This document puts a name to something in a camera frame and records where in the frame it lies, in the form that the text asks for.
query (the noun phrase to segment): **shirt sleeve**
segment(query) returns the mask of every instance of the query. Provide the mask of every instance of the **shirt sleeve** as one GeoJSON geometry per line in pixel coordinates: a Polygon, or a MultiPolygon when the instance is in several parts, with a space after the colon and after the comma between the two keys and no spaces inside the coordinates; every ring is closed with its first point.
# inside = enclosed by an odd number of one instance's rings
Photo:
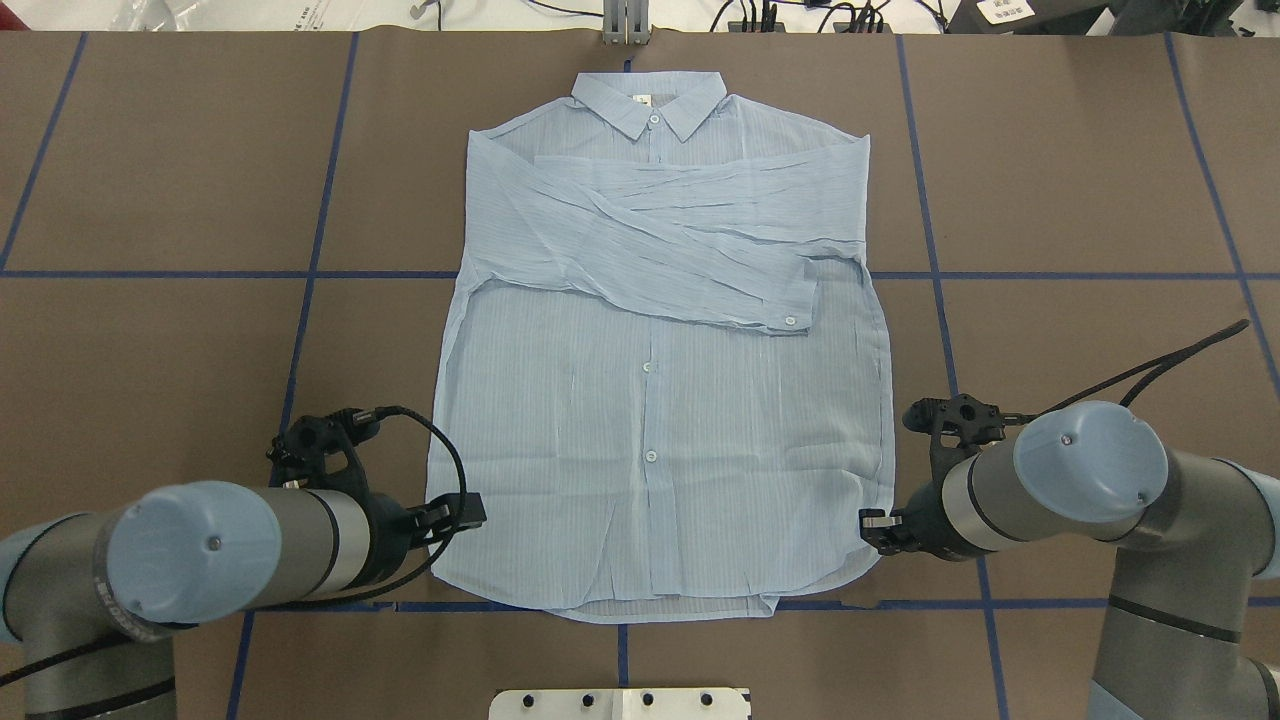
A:
{"type": "Polygon", "coordinates": [[[645,315],[765,334],[813,323],[791,249],[663,222],[540,170],[481,133],[467,150],[467,278],[595,295],[645,315]]]}

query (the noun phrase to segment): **striped shirt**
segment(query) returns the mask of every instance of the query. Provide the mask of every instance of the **striped shirt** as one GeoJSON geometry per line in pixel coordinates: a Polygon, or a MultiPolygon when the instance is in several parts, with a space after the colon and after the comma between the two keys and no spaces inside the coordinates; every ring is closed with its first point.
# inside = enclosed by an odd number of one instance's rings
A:
{"type": "Polygon", "coordinates": [[[869,150],[718,73],[582,74],[472,132],[435,420],[489,521],[435,574],[640,623],[865,573],[858,510],[893,500],[869,150]]]}

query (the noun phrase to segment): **wire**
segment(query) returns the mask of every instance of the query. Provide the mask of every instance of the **wire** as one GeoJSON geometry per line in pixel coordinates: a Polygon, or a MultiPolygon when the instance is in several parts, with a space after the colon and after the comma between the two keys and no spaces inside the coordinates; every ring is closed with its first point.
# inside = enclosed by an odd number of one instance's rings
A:
{"type": "MultiPolygon", "coordinates": [[[[733,0],[724,0],[724,4],[721,5],[719,12],[716,13],[716,19],[712,20],[712,29],[709,29],[707,32],[716,32],[716,26],[718,26],[719,24],[719,19],[722,17],[724,17],[724,10],[728,10],[728,6],[732,5],[732,4],[733,4],[733,0]]],[[[746,10],[742,10],[742,24],[746,26],[746,10]]]]}
{"type": "Polygon", "coordinates": [[[425,0],[421,5],[410,5],[408,17],[420,19],[431,5],[435,5],[435,29],[439,32],[444,29],[444,0],[425,0]]]}
{"type": "Polygon", "coordinates": [[[951,23],[947,20],[946,9],[942,6],[942,0],[938,0],[937,10],[934,10],[932,5],[925,3],[925,0],[915,0],[915,4],[924,8],[925,10],[929,12],[931,15],[933,15],[933,22],[938,23],[938,29],[941,29],[943,33],[947,32],[947,28],[951,26],[951,23]]]}
{"type": "Polygon", "coordinates": [[[556,5],[548,5],[547,3],[540,3],[539,0],[526,0],[526,1],[530,5],[538,5],[539,8],[547,8],[548,10],[556,10],[557,13],[566,13],[570,15],[586,15],[589,18],[604,17],[604,13],[593,13],[591,10],[570,10],[568,8],[557,8],[556,5]]]}
{"type": "Polygon", "coordinates": [[[1160,375],[1164,375],[1169,370],[1174,369],[1176,365],[1179,365],[1183,361],[1185,361],[1187,359],[1192,357],[1193,355],[1196,355],[1201,350],[1204,350],[1206,347],[1210,347],[1212,345],[1217,345],[1217,343],[1222,342],[1224,340],[1226,340],[1229,337],[1239,334],[1240,331],[1243,331],[1247,327],[1249,327],[1249,322],[1248,320],[1238,320],[1235,323],[1231,323],[1230,325],[1228,325],[1228,327],[1217,331],[1216,333],[1213,333],[1213,334],[1211,334],[1211,336],[1208,336],[1208,337],[1206,337],[1203,340],[1199,340],[1197,342],[1193,342],[1192,345],[1188,345],[1187,347],[1184,347],[1181,350],[1175,350],[1172,352],[1161,355],[1160,357],[1156,357],[1156,359],[1152,359],[1152,360],[1147,360],[1142,365],[1130,368],[1130,369],[1120,373],[1119,375],[1107,378],[1107,379],[1102,380],[1101,383],[1098,383],[1098,384],[1096,384],[1096,386],[1093,386],[1093,387],[1091,387],[1088,389],[1083,389],[1083,391],[1073,395],[1071,397],[1068,397],[1066,400],[1059,402],[1057,405],[1050,407],[1048,410],[1044,410],[1042,413],[1038,413],[1038,414],[1033,415],[1032,419],[1036,419],[1036,418],[1038,418],[1041,415],[1046,415],[1048,413],[1053,413],[1056,410],[1061,410],[1061,409],[1066,407],[1068,405],[1073,405],[1075,402],[1079,402],[1080,400],[1084,400],[1085,397],[1089,397],[1091,395],[1096,395],[1096,393],[1098,393],[1098,392],[1101,392],[1103,389],[1107,389],[1108,387],[1111,387],[1111,386],[1114,386],[1114,384],[1116,384],[1119,382],[1123,382],[1125,379],[1129,379],[1129,378],[1137,375],[1138,373],[1140,373],[1143,370],[1151,370],[1140,380],[1138,380],[1137,383],[1134,383],[1134,386],[1132,388],[1129,388],[1129,392],[1125,393],[1124,398],[1120,401],[1120,405],[1124,405],[1125,407],[1128,407],[1138,397],[1138,393],[1140,393],[1142,391],[1147,389],[1147,386],[1149,386],[1151,383],[1153,383],[1156,380],[1156,378],[1158,378],[1160,375]]]}
{"type": "Polygon", "coordinates": [[[831,19],[832,13],[835,13],[841,8],[849,10],[849,24],[850,26],[854,24],[854,20],[858,19],[858,8],[854,8],[852,3],[836,3],[835,5],[828,8],[827,14],[822,17],[822,22],[818,23],[818,32],[822,32],[827,27],[827,20],[831,19]]]}
{"type": "Polygon", "coordinates": [[[63,662],[69,662],[72,660],[76,660],[77,657],[83,657],[91,652],[97,652],[100,650],[106,650],[129,642],[132,641],[125,635],[113,634],[99,638],[93,642],[84,643],[78,647],[73,647],[70,650],[64,650],[63,652],[59,652],[56,655],[50,655],[44,660],[37,660],[29,665],[23,665],[17,670],[0,675],[0,688],[5,685],[12,685],[18,680],[22,680],[23,678],[28,678],[31,675],[35,675],[36,673],[40,673],[41,670],[49,670],[54,665],[61,665],[63,662]]]}
{"type": "Polygon", "coordinates": [[[428,432],[435,436],[435,438],[440,441],[440,445],[444,446],[444,450],[449,451],[449,457],[453,459],[453,469],[458,474],[458,510],[457,512],[453,514],[453,523],[452,523],[453,527],[449,528],[448,534],[445,534],[444,538],[440,541],[439,547],[436,547],[435,551],[428,555],[426,560],[422,561],[421,565],[408,571],[406,575],[401,577],[397,580],[392,580],[385,585],[379,585],[376,588],[358,592],[356,594],[346,594],[342,597],[328,597],[324,600],[298,600],[293,602],[285,602],[282,605],[274,605],[271,606],[273,609],[301,610],[301,609],[316,609],[316,607],[334,607],[338,605],[349,605],[352,602],[364,602],[369,598],[374,598],[380,594],[388,593],[393,589],[401,588],[408,584],[410,582],[415,580],[422,573],[426,573],[426,570],[430,569],[436,560],[439,560],[440,553],[444,552],[444,548],[449,547],[449,542],[453,541],[453,536],[461,532],[460,525],[462,523],[462,514],[466,511],[466,503],[467,503],[467,473],[466,470],[462,469],[462,457],[458,455],[458,448],[453,447],[453,443],[449,442],[449,438],[445,437],[443,432],[440,432],[440,428],[436,428],[430,420],[415,413],[413,410],[410,410],[408,407],[392,405],[388,407],[376,407],[374,413],[378,414],[380,418],[393,418],[396,415],[402,415],[404,418],[416,421],[419,425],[422,425],[424,428],[428,429],[428,432]]]}

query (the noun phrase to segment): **metal bracket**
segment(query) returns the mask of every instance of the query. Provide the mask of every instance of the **metal bracket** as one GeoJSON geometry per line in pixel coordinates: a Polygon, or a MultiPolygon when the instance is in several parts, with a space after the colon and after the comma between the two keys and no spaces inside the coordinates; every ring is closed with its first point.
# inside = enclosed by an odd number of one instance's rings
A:
{"type": "Polygon", "coordinates": [[[649,0],[604,0],[604,44],[648,45],[649,0]]]}
{"type": "Polygon", "coordinates": [[[504,691],[489,720],[750,720],[745,688],[625,688],[504,691]]]}

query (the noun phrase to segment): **blue tape line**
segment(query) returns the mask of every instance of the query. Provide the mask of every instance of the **blue tape line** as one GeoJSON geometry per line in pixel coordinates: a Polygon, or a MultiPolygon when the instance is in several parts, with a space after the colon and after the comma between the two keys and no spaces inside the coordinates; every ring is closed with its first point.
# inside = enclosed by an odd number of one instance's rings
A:
{"type": "Polygon", "coordinates": [[[978,589],[982,593],[982,619],[987,625],[987,650],[991,652],[991,676],[996,683],[996,708],[1000,720],[1009,720],[1009,696],[1005,692],[1005,664],[1000,659],[1000,633],[996,628],[996,602],[991,598],[991,579],[987,575],[987,559],[979,557],[978,589]]]}
{"type": "Polygon", "coordinates": [[[631,650],[627,647],[630,628],[618,625],[618,687],[631,687],[631,650]]]}
{"type": "MultiPolygon", "coordinates": [[[[0,278],[27,279],[453,279],[457,270],[0,270],[0,278]]],[[[872,270],[877,281],[1235,281],[1235,273],[1078,273],[982,270],[872,270]]],[[[1280,273],[1244,273],[1249,281],[1280,281],[1280,273]]]]}
{"type": "Polygon", "coordinates": [[[915,127],[915,104],[911,100],[911,78],[906,69],[906,45],[901,35],[897,42],[897,69],[902,78],[902,102],[906,108],[906,131],[911,138],[911,161],[915,165],[915,191],[920,201],[920,220],[924,224],[924,247],[929,254],[929,277],[933,281],[933,304],[938,311],[938,329],[942,332],[942,352],[947,365],[947,386],[955,396],[957,387],[955,359],[951,356],[951,325],[947,324],[946,300],[942,296],[942,277],[938,268],[938,249],[933,242],[933,215],[929,213],[929,193],[924,184],[924,160],[920,156],[920,136],[915,127]]]}
{"type": "Polygon", "coordinates": [[[236,715],[239,712],[239,693],[241,688],[244,687],[244,667],[248,664],[248,643],[253,637],[255,616],[255,612],[250,610],[241,620],[241,644],[236,651],[236,671],[232,673],[230,697],[227,698],[227,720],[236,720],[236,715]]]}
{"type": "MultiPolygon", "coordinates": [[[[929,193],[924,183],[924,160],[920,155],[920,136],[915,124],[915,102],[911,100],[911,78],[906,67],[906,44],[901,35],[893,36],[897,44],[897,69],[902,78],[902,102],[906,106],[906,129],[911,137],[911,160],[915,164],[915,188],[920,200],[920,219],[924,223],[924,246],[929,254],[929,273],[933,281],[933,304],[938,313],[938,331],[942,334],[942,356],[947,368],[947,387],[951,395],[960,392],[956,379],[955,355],[951,351],[951,327],[947,323],[946,297],[942,295],[942,270],[938,265],[938,249],[933,240],[933,217],[929,213],[929,193]]],[[[996,707],[1000,720],[1009,720],[1009,700],[1005,694],[1005,671],[1000,661],[1000,637],[996,633],[996,612],[991,603],[991,585],[987,582],[986,559],[978,559],[978,587],[982,589],[982,615],[987,625],[987,648],[991,652],[991,675],[996,684],[996,707]]]]}
{"type": "Polygon", "coordinates": [[[351,33],[351,49],[347,51],[347,73],[342,82],[342,97],[338,100],[338,119],[333,126],[333,143],[329,147],[329,167],[325,170],[324,192],[320,195],[320,213],[316,217],[316,234],[311,245],[311,263],[307,270],[307,286],[302,291],[302,311],[298,313],[298,331],[293,338],[293,356],[289,359],[289,378],[284,386],[284,405],[280,411],[280,433],[289,428],[293,414],[293,397],[298,386],[298,363],[302,359],[302,343],[307,334],[307,322],[311,316],[311,300],[315,295],[316,270],[320,265],[320,251],[324,246],[324,231],[329,220],[329,202],[333,199],[333,178],[338,172],[338,152],[342,149],[342,127],[347,115],[347,99],[351,96],[351,76],[356,69],[356,51],[360,49],[360,35],[351,33]]]}
{"type": "MultiPolygon", "coordinates": [[[[1105,597],[1032,597],[1032,598],[979,598],[956,600],[884,600],[874,607],[845,605],[838,600],[783,600],[778,612],[929,612],[992,610],[1101,610],[1107,606],[1105,597]]],[[[1280,607],[1280,596],[1249,598],[1249,607],[1280,607]]],[[[403,614],[472,614],[472,612],[541,612],[500,602],[369,602],[339,605],[335,607],[271,609],[257,612],[403,612],[403,614]]]]}
{"type": "Polygon", "coordinates": [[[1174,74],[1174,87],[1178,90],[1178,104],[1183,109],[1183,119],[1187,122],[1187,133],[1190,136],[1192,147],[1196,150],[1196,160],[1199,163],[1201,174],[1204,177],[1204,187],[1208,188],[1208,197],[1213,202],[1213,214],[1217,215],[1217,227],[1222,231],[1222,240],[1226,242],[1226,251],[1231,256],[1231,266],[1235,268],[1235,279],[1240,283],[1240,292],[1244,295],[1244,305],[1249,310],[1249,320],[1253,323],[1253,332],[1257,334],[1258,345],[1262,347],[1262,359],[1267,364],[1267,373],[1271,375],[1271,389],[1276,398],[1280,398],[1280,372],[1276,370],[1275,356],[1271,354],[1271,343],[1267,342],[1267,333],[1262,328],[1262,319],[1258,307],[1253,302],[1253,291],[1249,290],[1249,281],[1244,273],[1244,263],[1240,260],[1240,251],[1235,246],[1235,237],[1231,234],[1231,225],[1226,222],[1226,210],[1222,209],[1222,199],[1217,193],[1217,184],[1213,182],[1213,173],[1208,169],[1208,159],[1204,158],[1204,147],[1201,145],[1199,131],[1196,129],[1196,119],[1192,117],[1190,104],[1187,101],[1187,88],[1183,87],[1183,72],[1178,67],[1178,53],[1174,51],[1174,36],[1165,33],[1165,53],[1169,55],[1169,68],[1174,74]]]}
{"type": "Polygon", "coordinates": [[[319,279],[410,279],[410,281],[435,281],[453,279],[458,277],[457,270],[316,270],[319,279]]]}
{"type": "MultiPolygon", "coordinates": [[[[302,310],[298,313],[298,329],[293,337],[293,356],[289,360],[289,379],[284,387],[284,402],[280,410],[280,433],[289,427],[293,414],[293,397],[298,379],[298,360],[302,356],[302,341],[307,332],[307,316],[311,313],[311,296],[315,292],[315,273],[320,264],[320,249],[324,243],[325,222],[329,217],[329,200],[333,195],[333,177],[338,168],[338,150],[342,146],[342,123],[347,114],[347,99],[351,95],[351,77],[356,68],[356,50],[360,47],[360,35],[351,33],[351,49],[347,51],[347,72],[342,81],[342,97],[338,101],[338,119],[333,128],[333,145],[329,150],[329,168],[325,172],[324,193],[320,196],[320,214],[316,218],[315,242],[311,246],[311,264],[307,270],[307,286],[302,292],[302,310]]],[[[241,647],[236,655],[236,673],[232,675],[230,698],[227,702],[227,720],[236,720],[239,711],[241,689],[244,685],[244,665],[248,660],[250,642],[253,638],[252,611],[244,614],[241,626],[241,647]]]]}
{"type": "Polygon", "coordinates": [[[397,602],[396,612],[541,612],[500,602],[397,602]]]}
{"type": "Polygon", "coordinates": [[[0,270],[9,263],[9,254],[13,252],[13,243],[18,240],[18,228],[22,225],[22,217],[27,213],[27,201],[36,188],[36,177],[40,176],[40,167],[45,164],[45,152],[49,150],[49,141],[54,137],[54,128],[58,127],[58,118],[63,114],[63,105],[67,104],[67,94],[72,90],[72,81],[76,79],[76,69],[79,68],[81,56],[84,54],[84,44],[88,42],[88,33],[82,32],[76,44],[76,54],[67,67],[67,77],[63,78],[63,88],[58,92],[58,101],[54,102],[54,111],[49,114],[49,123],[45,126],[45,135],[40,138],[40,147],[36,149],[36,159],[31,163],[31,173],[27,174],[27,184],[18,197],[18,206],[13,211],[13,222],[9,223],[9,234],[4,241],[4,250],[0,250],[0,270]]]}
{"type": "Polygon", "coordinates": [[[457,270],[0,270],[31,279],[453,279],[457,270]]]}
{"type": "MultiPolygon", "coordinates": [[[[303,609],[305,612],[381,612],[383,610],[392,609],[394,611],[394,602],[353,602],[351,605],[334,605],[332,607],[307,607],[303,609]]],[[[264,607],[256,612],[298,612],[297,610],[291,610],[287,607],[264,607]]]]}
{"type": "Polygon", "coordinates": [[[4,270],[0,277],[32,279],[303,279],[306,270],[4,270]]]}

